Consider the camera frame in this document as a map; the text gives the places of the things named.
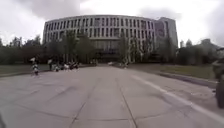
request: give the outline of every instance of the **paved plaza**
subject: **paved plaza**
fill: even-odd
[[[224,128],[211,89],[109,66],[0,78],[7,128]]]

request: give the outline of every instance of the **curb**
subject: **curb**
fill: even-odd
[[[95,67],[94,65],[82,65],[79,68],[87,68],[87,67]],[[27,75],[30,74],[30,72],[19,72],[19,73],[11,73],[11,74],[0,74],[0,78],[2,77],[11,77],[11,76],[18,76],[18,75]]]
[[[158,72],[156,73],[157,75],[163,76],[163,77],[168,77],[168,78],[173,78],[173,79],[178,79],[186,82],[190,82],[193,84],[198,84],[201,86],[206,86],[212,89],[216,88],[217,82],[216,81],[209,81],[206,79],[201,79],[201,78],[196,78],[196,77],[190,77],[190,76],[184,76],[184,75],[178,75],[178,74],[171,74],[171,73],[164,73],[164,72]]]
[[[12,74],[2,74],[0,75],[0,78],[2,77],[10,77],[10,76],[18,76],[18,75],[27,75],[30,74],[30,72],[19,72],[19,73],[12,73]]]

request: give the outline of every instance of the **building facade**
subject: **building facade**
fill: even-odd
[[[166,37],[178,46],[175,20],[160,18],[159,20],[122,16],[122,15],[85,15],[67,17],[47,21],[44,26],[43,40],[61,39],[67,31],[74,31],[77,36],[84,32],[102,58],[116,59],[121,34],[128,42],[137,41],[138,47],[142,48],[144,42],[150,39],[153,49],[159,47]]]

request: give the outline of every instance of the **grass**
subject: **grass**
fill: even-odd
[[[48,70],[47,65],[38,65],[40,70]],[[0,65],[0,76],[14,73],[30,73],[31,65]]]
[[[143,64],[133,65],[131,68],[139,69],[146,72],[161,71],[174,73],[197,78],[214,80],[214,73],[211,66],[180,66],[180,65],[160,65],[160,64]]]

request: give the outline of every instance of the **overcast sky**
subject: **overcast sky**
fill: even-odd
[[[44,22],[84,14],[119,14],[177,21],[178,40],[211,38],[224,46],[223,0],[0,0],[0,37],[42,36]]]

